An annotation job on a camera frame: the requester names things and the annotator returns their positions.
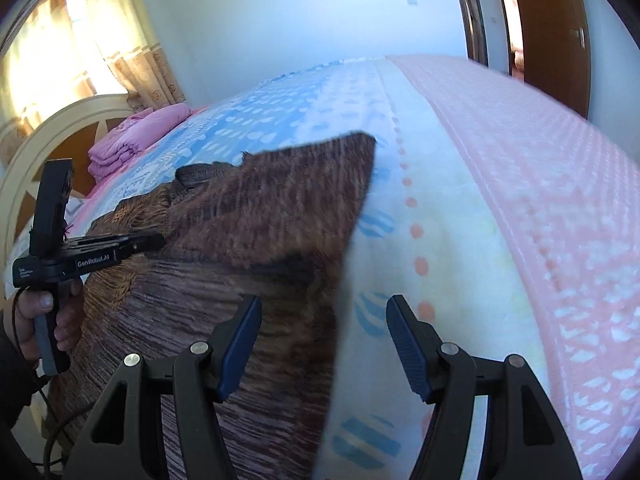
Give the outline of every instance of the curtain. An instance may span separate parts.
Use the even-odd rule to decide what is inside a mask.
[[[0,162],[60,109],[95,94],[65,0],[44,0],[0,59]]]
[[[85,0],[91,35],[134,108],[184,101],[142,0]]]

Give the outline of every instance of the brown cloth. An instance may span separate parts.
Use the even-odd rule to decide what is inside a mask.
[[[239,167],[187,166],[97,219],[88,234],[155,229],[167,244],[87,280],[84,337],[52,382],[56,412],[96,399],[128,353],[176,355],[255,294],[262,327],[238,391],[216,406],[220,427],[239,479],[310,478],[332,386],[334,292],[374,150],[356,132],[245,154]],[[170,397],[162,418],[170,476],[185,478]]]

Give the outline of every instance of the finger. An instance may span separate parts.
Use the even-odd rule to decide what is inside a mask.
[[[23,320],[46,314],[53,308],[53,296],[44,290],[25,290],[18,298],[18,313]]]
[[[57,341],[64,341],[71,335],[78,332],[82,327],[82,319],[77,319],[73,323],[68,324],[66,326],[58,325],[56,329],[53,331],[54,336]]]
[[[82,280],[80,278],[74,278],[69,288],[72,296],[79,296],[82,292]]]
[[[27,342],[20,343],[20,350],[27,361],[37,361],[40,358],[40,349],[36,338],[32,337]]]
[[[73,296],[66,302],[66,305],[60,309],[56,316],[56,325],[66,327],[76,323],[76,321],[84,320],[84,300],[82,295]]]
[[[75,333],[67,337],[64,341],[60,341],[58,343],[58,350],[69,352],[78,345],[81,338],[82,330],[77,330]]]

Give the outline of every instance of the window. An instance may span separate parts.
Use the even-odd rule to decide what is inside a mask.
[[[126,94],[127,90],[118,83],[117,79],[104,62],[104,58],[92,37],[85,0],[66,0],[66,10],[71,17],[78,49],[82,55],[82,62],[94,85],[97,94]]]

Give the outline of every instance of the bed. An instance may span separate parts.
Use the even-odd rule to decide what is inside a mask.
[[[411,393],[386,329],[393,294],[470,354],[523,355],[584,478],[604,478],[640,424],[640,173],[595,128],[519,81],[425,55],[265,81],[190,117],[108,179],[78,209],[71,235],[180,166],[239,164],[245,151],[348,130],[378,146],[335,303],[334,390],[313,478],[410,476],[431,410]],[[485,412],[479,398],[465,479],[477,474]]]

